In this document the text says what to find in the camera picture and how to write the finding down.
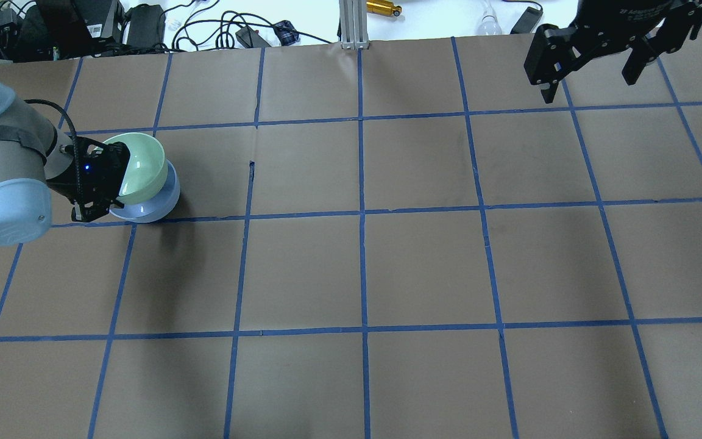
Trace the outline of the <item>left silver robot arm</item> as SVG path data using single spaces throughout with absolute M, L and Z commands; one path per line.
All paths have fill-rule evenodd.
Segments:
M 63 108 L 19 98 L 0 82 L 0 246 L 28 243 L 53 224 L 51 195 L 71 203 L 71 220 L 92 223 L 124 203 L 119 192 L 132 157 L 111 144 L 66 134 L 37 111 Z

